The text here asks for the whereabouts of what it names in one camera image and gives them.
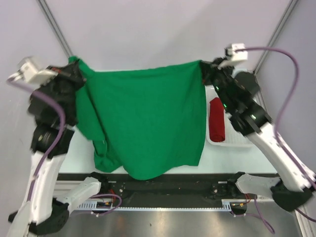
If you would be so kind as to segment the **green t shirt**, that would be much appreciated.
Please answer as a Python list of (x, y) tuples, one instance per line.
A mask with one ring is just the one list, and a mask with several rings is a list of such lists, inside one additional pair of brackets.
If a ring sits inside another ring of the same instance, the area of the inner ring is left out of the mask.
[(92, 142), (94, 165), (148, 180), (200, 161), (206, 95), (199, 61), (135, 71), (94, 71), (78, 57), (77, 127)]

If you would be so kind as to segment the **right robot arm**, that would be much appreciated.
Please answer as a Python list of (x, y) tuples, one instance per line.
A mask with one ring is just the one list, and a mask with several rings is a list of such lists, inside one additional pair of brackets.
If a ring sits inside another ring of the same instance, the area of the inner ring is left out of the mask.
[(230, 114), (234, 130), (253, 143), (277, 171), (277, 177), (253, 176), (238, 172), (228, 185), (233, 198), (243, 194), (271, 198), (283, 210), (294, 211), (308, 202), (316, 191), (316, 175), (274, 134), (274, 124), (268, 113), (253, 99), (260, 87), (250, 72), (232, 75), (232, 63), (216, 58), (200, 61), (204, 85), (211, 85)]

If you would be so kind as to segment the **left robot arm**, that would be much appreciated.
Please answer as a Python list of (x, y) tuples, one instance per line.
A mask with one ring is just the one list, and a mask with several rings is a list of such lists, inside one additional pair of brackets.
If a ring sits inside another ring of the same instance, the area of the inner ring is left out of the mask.
[(30, 93), (28, 113), (36, 122), (31, 141), (31, 170), (24, 200), (8, 217), (9, 237), (42, 236), (60, 231), (74, 210), (109, 185), (91, 175), (61, 197), (54, 196), (59, 170), (77, 124), (76, 93), (85, 85), (79, 62), (39, 68), (25, 62), (7, 82)]

